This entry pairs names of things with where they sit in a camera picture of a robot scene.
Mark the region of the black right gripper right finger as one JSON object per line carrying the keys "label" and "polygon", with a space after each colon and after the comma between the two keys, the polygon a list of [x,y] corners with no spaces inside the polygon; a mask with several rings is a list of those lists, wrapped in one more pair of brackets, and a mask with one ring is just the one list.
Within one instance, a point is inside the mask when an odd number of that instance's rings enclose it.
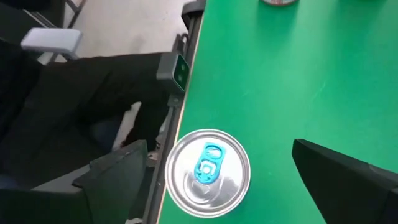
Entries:
{"label": "black right gripper right finger", "polygon": [[398,224],[398,174],[304,139],[292,157],[327,224]]}

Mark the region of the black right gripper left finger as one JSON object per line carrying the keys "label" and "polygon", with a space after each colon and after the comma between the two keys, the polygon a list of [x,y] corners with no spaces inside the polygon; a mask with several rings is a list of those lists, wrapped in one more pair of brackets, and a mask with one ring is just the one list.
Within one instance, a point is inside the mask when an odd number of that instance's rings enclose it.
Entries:
{"label": "black right gripper left finger", "polygon": [[144,177],[147,143],[138,140],[95,159],[73,181],[83,189],[93,224],[125,224]]}

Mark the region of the person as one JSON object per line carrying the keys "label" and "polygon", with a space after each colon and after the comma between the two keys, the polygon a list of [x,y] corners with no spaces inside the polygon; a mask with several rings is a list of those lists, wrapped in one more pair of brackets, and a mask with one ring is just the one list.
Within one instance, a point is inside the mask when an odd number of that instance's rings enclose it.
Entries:
{"label": "person", "polygon": [[0,39],[0,189],[31,189],[106,154],[84,127],[140,108],[123,141],[157,145],[169,95],[157,81],[159,53],[42,65]]}

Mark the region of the silver blue energy drink can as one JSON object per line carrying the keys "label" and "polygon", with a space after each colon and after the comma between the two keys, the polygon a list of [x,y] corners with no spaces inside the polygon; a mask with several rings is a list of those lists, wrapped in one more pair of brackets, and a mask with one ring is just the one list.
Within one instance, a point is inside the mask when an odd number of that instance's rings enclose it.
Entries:
{"label": "silver blue energy drink can", "polygon": [[165,163],[165,186],[189,215],[216,218],[235,209],[251,180],[250,161],[241,143],[217,129],[199,129],[182,137]]}

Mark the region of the green table mat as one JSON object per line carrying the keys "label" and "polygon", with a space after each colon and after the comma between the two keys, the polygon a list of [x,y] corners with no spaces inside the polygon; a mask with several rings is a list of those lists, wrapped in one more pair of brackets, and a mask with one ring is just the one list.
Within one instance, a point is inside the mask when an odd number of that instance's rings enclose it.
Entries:
{"label": "green table mat", "polygon": [[243,145],[248,193],[214,219],[165,196],[160,224],[325,224],[293,141],[398,172],[398,0],[207,0],[179,134],[201,128]]}

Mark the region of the red Fanta soda can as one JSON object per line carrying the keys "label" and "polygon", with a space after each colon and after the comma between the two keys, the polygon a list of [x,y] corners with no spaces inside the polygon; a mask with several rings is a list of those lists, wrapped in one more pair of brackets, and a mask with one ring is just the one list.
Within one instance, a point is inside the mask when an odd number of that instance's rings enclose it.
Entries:
{"label": "red Fanta soda can", "polygon": [[270,6],[282,7],[294,4],[298,0],[262,0],[262,1]]}

